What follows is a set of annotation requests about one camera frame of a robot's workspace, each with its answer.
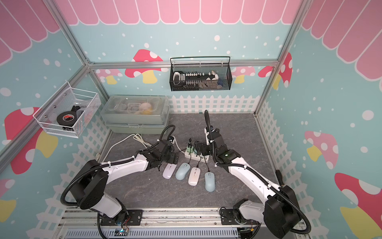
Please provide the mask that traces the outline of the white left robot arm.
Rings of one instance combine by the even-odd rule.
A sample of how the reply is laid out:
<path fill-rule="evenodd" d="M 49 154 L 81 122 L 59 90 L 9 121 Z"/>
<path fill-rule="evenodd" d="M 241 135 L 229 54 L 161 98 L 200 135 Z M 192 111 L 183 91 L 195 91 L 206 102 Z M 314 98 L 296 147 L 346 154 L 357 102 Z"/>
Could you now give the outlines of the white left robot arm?
<path fill-rule="evenodd" d="M 105 193 L 106 185 L 133 173 L 160 169 L 163 163 L 177 164 L 178 160 L 179 154 L 175 152 L 172 142 L 163 139 L 129 158 L 104 163 L 90 160 L 64 189 L 60 202 L 121 221 L 128 217 L 126 207 Z"/>

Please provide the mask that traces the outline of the lilac wireless mouse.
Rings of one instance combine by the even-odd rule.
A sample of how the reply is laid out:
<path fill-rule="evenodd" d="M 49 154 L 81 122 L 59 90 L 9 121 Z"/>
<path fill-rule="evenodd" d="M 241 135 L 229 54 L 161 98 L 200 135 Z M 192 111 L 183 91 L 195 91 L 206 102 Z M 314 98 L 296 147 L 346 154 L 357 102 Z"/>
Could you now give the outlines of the lilac wireless mouse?
<path fill-rule="evenodd" d="M 174 171 L 176 170 L 177 168 L 177 165 L 176 164 L 170 164 L 168 163 L 167 166 L 165 167 L 164 171 L 163 171 L 163 174 L 162 176 L 165 178 L 165 179 L 170 179 L 174 173 Z"/>

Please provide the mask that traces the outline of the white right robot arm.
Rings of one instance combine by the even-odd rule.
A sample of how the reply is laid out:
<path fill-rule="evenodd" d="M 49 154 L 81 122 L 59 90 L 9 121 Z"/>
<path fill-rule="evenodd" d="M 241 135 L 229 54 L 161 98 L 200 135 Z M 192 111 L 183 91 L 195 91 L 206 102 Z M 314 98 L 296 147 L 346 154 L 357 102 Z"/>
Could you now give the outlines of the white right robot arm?
<path fill-rule="evenodd" d="M 300 209 L 296 194 L 289 186 L 279 186 L 265 178 L 233 149 L 228 149 L 218 129 L 205 128 L 206 142 L 202 152 L 212 156 L 216 167 L 221 167 L 242 181 L 261 200 L 262 206 L 255 206 L 243 199 L 234 206 L 234 215 L 239 223 L 252 220 L 265 224 L 277 238 L 287 233 L 308 235 L 312 226 Z"/>

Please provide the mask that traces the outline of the light blue wireless mouse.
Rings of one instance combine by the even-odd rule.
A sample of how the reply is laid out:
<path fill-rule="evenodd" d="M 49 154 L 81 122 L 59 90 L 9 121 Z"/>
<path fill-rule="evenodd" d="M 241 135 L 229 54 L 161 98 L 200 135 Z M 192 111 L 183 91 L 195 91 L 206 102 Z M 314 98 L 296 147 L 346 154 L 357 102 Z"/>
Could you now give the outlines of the light blue wireless mouse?
<path fill-rule="evenodd" d="M 176 179 L 177 180 L 185 179 L 190 169 L 191 169 L 191 166 L 188 163 L 182 163 L 176 172 Z"/>

